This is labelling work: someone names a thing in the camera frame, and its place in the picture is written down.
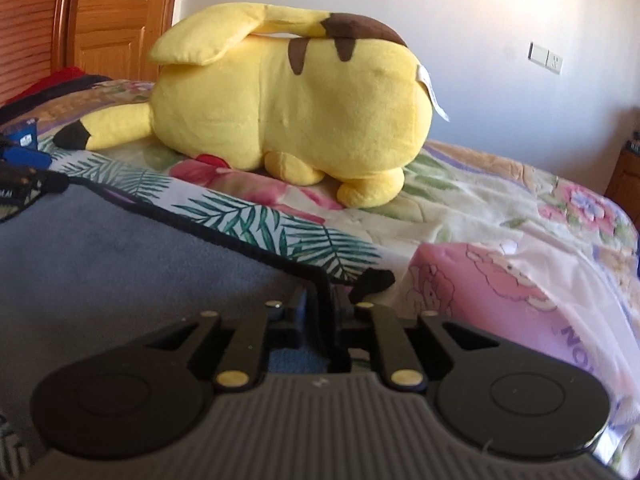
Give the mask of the purple and grey towel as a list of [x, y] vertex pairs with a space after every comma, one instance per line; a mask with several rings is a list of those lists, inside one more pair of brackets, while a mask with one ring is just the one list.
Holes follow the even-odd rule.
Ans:
[[406, 343], [334, 281], [70, 179], [1, 226], [1, 407], [32, 479], [360, 478], [396, 464]]

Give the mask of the blue cup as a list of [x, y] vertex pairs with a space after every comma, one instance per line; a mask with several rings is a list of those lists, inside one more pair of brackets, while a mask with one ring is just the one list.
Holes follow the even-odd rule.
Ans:
[[28, 118], [20, 122], [14, 122], [1, 130], [1, 135], [12, 144], [21, 148], [38, 150], [37, 119]]

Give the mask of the red dark blanket edge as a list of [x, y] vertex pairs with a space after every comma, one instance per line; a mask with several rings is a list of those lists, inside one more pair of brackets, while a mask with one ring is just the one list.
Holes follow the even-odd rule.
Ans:
[[104, 75], [87, 74], [76, 66], [62, 68], [8, 99], [1, 107], [1, 123], [7, 124], [39, 105], [110, 80], [110, 77]]

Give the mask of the palm leaf print cloth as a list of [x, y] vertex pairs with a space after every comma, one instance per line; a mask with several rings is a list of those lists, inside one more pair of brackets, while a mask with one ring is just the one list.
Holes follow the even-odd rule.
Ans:
[[321, 222], [89, 152], [44, 146], [64, 193], [1, 219], [1, 473], [43, 452], [32, 390], [57, 368], [213, 309], [288, 292], [288, 263], [355, 281], [378, 248]]

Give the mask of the pink tissue pack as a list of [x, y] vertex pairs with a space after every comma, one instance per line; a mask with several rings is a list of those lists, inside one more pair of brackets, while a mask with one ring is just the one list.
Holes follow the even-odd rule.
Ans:
[[639, 334], [603, 266], [529, 237], [424, 243], [385, 297], [403, 318], [432, 310], [596, 376], [612, 403], [597, 454], [638, 474]]

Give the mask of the wooden louvered wardrobe door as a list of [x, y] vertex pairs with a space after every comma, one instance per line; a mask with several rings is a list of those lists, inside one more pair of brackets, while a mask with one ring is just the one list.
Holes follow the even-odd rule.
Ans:
[[1, 0], [1, 97], [75, 66], [114, 79], [153, 81], [148, 59], [170, 27], [175, 0]]

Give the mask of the floral bed quilt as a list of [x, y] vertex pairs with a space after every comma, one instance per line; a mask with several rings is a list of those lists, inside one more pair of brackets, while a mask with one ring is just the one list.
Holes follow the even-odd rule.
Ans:
[[[36, 118], [44, 151], [58, 130], [80, 116], [143, 103], [150, 90], [146, 82], [104, 81], [1, 125]], [[588, 188], [521, 162], [431, 141], [407, 167], [397, 198], [382, 207], [358, 210], [337, 203], [330, 181], [298, 188], [220, 162], [184, 158], [152, 139], [98, 155], [356, 236], [378, 248], [381, 258], [374, 268], [392, 271], [396, 282], [424, 243], [494, 247], [529, 237], [573, 249], [603, 266], [639, 333], [639, 235], [630, 219]]]

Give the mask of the yellow Pikachu plush toy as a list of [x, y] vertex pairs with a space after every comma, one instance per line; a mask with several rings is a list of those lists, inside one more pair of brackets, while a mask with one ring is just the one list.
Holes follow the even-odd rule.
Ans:
[[168, 29], [149, 57], [160, 74], [147, 101], [82, 116], [54, 144], [99, 151], [154, 136], [292, 185], [333, 178], [340, 204], [371, 208], [400, 193], [442, 114], [401, 36], [359, 14], [216, 4]]

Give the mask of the wooden cabinet row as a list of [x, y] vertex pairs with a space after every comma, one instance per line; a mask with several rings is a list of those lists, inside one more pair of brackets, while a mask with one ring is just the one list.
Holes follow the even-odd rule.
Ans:
[[640, 136], [635, 131], [620, 150], [605, 196], [626, 212], [635, 226], [640, 216]]

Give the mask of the white wall switch outlet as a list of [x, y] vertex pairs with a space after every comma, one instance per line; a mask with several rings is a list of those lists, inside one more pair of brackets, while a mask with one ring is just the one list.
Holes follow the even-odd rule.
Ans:
[[528, 59], [530, 62], [538, 66], [550, 70], [550, 72], [559, 75], [562, 70], [563, 58], [549, 49], [541, 47], [539, 44], [532, 42], [529, 46]]

